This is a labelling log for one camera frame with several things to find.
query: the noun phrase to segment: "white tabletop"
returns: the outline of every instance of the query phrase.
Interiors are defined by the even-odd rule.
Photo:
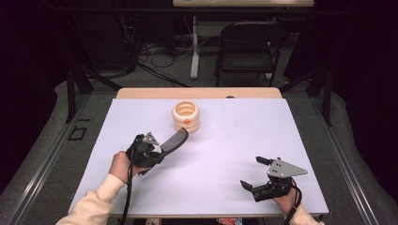
[[[151,131],[159,143],[176,133],[172,109],[181,99],[114,99],[71,207],[108,172],[112,156]],[[273,200],[255,202],[240,180],[264,185],[268,166],[255,158],[277,158],[308,174],[296,176],[302,202],[312,214],[328,208],[285,99],[192,99],[201,125],[174,153],[144,176],[134,176],[129,216],[141,218],[266,217],[282,211]],[[127,191],[113,201],[123,214]]]
[[[173,0],[175,7],[312,7],[313,0]]]

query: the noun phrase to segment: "table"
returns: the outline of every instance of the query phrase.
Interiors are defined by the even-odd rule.
[[[71,207],[87,189],[101,183],[112,155],[127,149],[135,135],[152,131],[162,143],[176,133],[171,110],[182,99],[198,105],[201,125],[161,164],[145,176],[133,177],[130,218],[280,216],[282,211],[272,200],[255,202],[239,182],[255,187],[267,182],[268,167],[257,163],[257,156],[281,157],[306,169],[308,174],[295,177],[304,193],[303,203],[311,214],[329,211],[292,114],[277,88],[121,89]],[[111,217],[121,217],[126,195],[122,188]]]
[[[181,8],[307,8],[314,5],[313,0],[173,0],[175,7]],[[191,66],[191,79],[198,78],[199,48],[198,35],[218,36],[222,28],[231,22],[203,22],[204,27],[199,31],[201,24],[193,16],[192,38],[193,54]]]

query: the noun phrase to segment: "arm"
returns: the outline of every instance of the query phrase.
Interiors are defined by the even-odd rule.
[[[280,198],[273,199],[274,202],[278,204],[278,206],[284,212],[284,217],[286,218],[289,214],[289,211],[295,205],[296,199],[296,191],[293,188],[290,188],[290,191],[287,195],[282,196]],[[323,222],[317,222],[304,208],[304,205],[301,203],[296,213],[290,219],[290,225],[325,225]]]
[[[130,161],[126,153],[121,151],[114,155],[109,173],[96,190],[88,190],[83,198],[61,218],[57,224],[106,224],[109,214],[114,210],[112,200],[128,179]],[[145,171],[147,168],[133,167],[132,175]]]

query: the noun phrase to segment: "white sleeve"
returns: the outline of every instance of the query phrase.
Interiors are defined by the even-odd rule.
[[[107,174],[105,180],[95,190],[88,190],[66,217],[56,224],[106,224],[109,214],[114,210],[112,200],[124,187],[117,177]]]

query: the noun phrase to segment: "table leg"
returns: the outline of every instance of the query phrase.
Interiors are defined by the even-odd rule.
[[[192,56],[192,66],[191,66],[191,79],[198,78],[198,68],[199,68],[199,48],[198,48],[198,30],[197,30],[197,18],[193,16],[192,22],[192,38],[193,38],[193,56]]]

